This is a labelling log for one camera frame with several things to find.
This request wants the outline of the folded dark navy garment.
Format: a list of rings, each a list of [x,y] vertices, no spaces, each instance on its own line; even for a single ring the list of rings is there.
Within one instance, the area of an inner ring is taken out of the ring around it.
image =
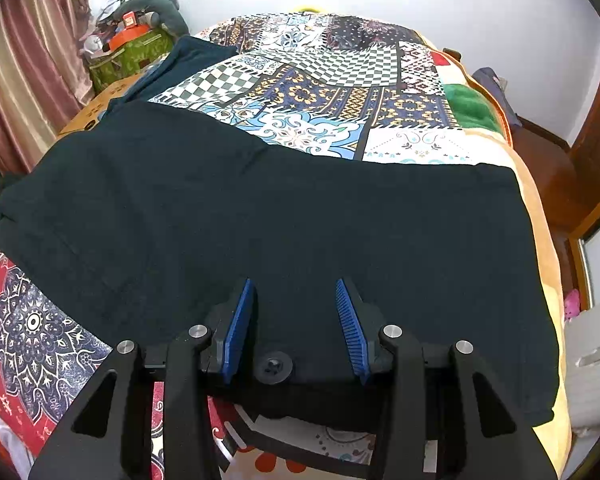
[[[236,54],[237,48],[234,46],[220,46],[192,36],[182,37],[159,65],[143,74],[123,96],[112,98],[106,110],[100,114],[100,118],[112,113],[124,103],[149,101],[187,77]]]

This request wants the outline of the grey plush neck pillow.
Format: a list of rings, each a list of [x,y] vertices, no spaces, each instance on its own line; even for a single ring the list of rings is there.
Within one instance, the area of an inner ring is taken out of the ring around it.
[[[178,0],[129,0],[122,3],[112,14],[115,21],[121,21],[129,12],[148,16],[148,24],[153,29],[162,29],[174,38],[189,34],[189,28],[180,12]]]

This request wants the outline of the patchwork patterned bed quilt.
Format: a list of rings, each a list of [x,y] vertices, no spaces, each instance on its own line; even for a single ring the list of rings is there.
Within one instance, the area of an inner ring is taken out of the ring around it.
[[[425,344],[386,319],[375,430],[266,414],[212,393],[225,384],[201,369],[214,306],[170,341],[107,344],[0,249],[0,417],[33,455],[27,477],[557,478],[571,437],[559,266],[498,102],[417,32],[354,16],[248,16],[197,38],[237,54],[146,102],[313,156],[513,171],[558,342],[553,417],[527,422],[472,342]]]

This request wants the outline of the green fabric storage box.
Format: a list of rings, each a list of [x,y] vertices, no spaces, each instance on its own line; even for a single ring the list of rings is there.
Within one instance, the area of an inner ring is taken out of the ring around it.
[[[163,55],[170,53],[173,39],[163,30],[151,29],[116,50],[87,62],[94,87],[99,94],[110,84],[135,75]]]

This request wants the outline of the pink and gold striped curtain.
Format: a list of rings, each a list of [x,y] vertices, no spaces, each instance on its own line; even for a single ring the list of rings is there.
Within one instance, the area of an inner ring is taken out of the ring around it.
[[[88,0],[0,0],[0,170],[25,174],[93,99]]]

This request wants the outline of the grey backpack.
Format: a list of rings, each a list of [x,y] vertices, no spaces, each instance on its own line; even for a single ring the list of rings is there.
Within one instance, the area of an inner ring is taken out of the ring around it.
[[[494,70],[492,70],[491,67],[481,67],[472,74],[472,78],[474,78],[478,84],[481,84],[483,88],[486,88],[486,90],[492,94],[494,99],[498,101],[498,104],[500,104],[500,107],[506,115],[509,127],[514,129],[521,128],[522,122],[514,112],[513,107],[510,106],[508,99],[506,99],[500,78],[498,78],[498,75]]]

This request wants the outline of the black pants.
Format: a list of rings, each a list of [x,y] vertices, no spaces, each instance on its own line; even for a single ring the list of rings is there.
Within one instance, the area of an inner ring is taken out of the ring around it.
[[[353,375],[336,310],[350,278],[419,341],[472,342],[531,425],[553,417],[556,330],[506,167],[313,156],[131,102],[1,192],[0,249],[107,344],[170,341],[249,278],[256,331],[212,393],[266,414],[379,425],[386,378]]]

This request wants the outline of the wooden lap desk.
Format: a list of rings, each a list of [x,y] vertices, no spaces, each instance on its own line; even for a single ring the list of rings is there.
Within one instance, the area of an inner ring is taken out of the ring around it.
[[[77,131],[88,131],[99,122],[98,116],[108,107],[109,101],[114,98],[120,98],[126,90],[132,87],[140,79],[140,74],[135,74],[118,81],[113,82],[107,88],[102,90],[94,99],[91,100],[76,116],[74,116],[57,137],[61,138],[69,133]]]

